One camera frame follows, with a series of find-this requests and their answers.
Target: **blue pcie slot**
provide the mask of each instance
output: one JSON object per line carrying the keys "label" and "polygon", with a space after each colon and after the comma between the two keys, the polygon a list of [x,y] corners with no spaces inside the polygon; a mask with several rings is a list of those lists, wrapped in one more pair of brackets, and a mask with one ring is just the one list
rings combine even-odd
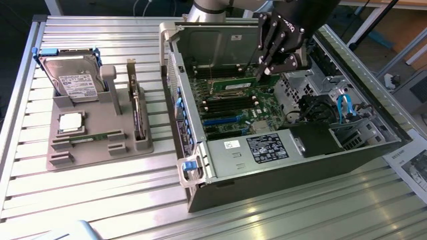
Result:
{"label": "blue pcie slot", "polygon": [[212,126],[219,124],[232,124],[240,121],[242,116],[228,117],[223,119],[206,120],[203,126]]}

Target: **sticker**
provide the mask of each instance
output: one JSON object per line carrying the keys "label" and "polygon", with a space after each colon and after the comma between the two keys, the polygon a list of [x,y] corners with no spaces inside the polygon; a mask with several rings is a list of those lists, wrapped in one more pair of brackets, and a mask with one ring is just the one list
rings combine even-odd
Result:
{"label": "sticker", "polygon": [[246,140],[258,164],[290,157],[278,133],[250,137]]}
{"label": "sticker", "polygon": [[226,149],[234,149],[240,147],[239,140],[224,141]]}
{"label": "sticker", "polygon": [[231,41],[240,41],[242,35],[231,35]]}
{"label": "sticker", "polygon": [[59,79],[71,99],[98,96],[91,74],[60,76]]}
{"label": "sticker", "polygon": [[79,144],[79,143],[86,143],[86,142],[92,142],[94,138],[86,138],[75,141],[70,141],[71,144]]}
{"label": "sticker", "polygon": [[252,83],[248,82],[248,83],[228,85],[228,86],[226,86],[226,90],[248,88],[248,87],[251,87],[251,84]]}

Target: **warning label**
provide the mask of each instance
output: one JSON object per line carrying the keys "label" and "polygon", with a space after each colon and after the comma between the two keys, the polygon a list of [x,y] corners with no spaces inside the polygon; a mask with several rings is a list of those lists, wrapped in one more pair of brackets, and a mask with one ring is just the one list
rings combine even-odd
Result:
{"label": "warning label", "polygon": [[288,158],[278,133],[246,139],[258,164]]}
{"label": "warning label", "polygon": [[59,79],[71,99],[98,95],[91,74],[60,76]]}

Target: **hard drive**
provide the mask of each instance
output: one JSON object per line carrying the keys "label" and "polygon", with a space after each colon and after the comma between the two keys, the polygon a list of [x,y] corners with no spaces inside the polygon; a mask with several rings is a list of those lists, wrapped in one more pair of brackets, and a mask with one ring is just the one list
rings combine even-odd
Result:
{"label": "hard drive", "polygon": [[32,56],[54,84],[58,96],[70,96],[75,103],[99,99],[98,93],[108,90],[100,76],[100,52],[98,48],[44,48]]}

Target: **slotted aluminum surface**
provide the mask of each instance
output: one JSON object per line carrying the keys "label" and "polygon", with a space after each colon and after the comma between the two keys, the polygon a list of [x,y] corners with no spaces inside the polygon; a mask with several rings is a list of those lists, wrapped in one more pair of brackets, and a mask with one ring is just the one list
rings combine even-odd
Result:
{"label": "slotted aluminum surface", "polygon": [[0,239],[32,239],[74,220],[88,221],[104,239],[426,239],[426,205],[382,159],[350,174],[187,213],[159,71],[158,25],[167,20],[179,18],[63,16],[40,25],[42,48],[100,48],[118,87],[127,59],[136,59],[155,153],[47,172],[54,89],[30,66],[0,183]]}

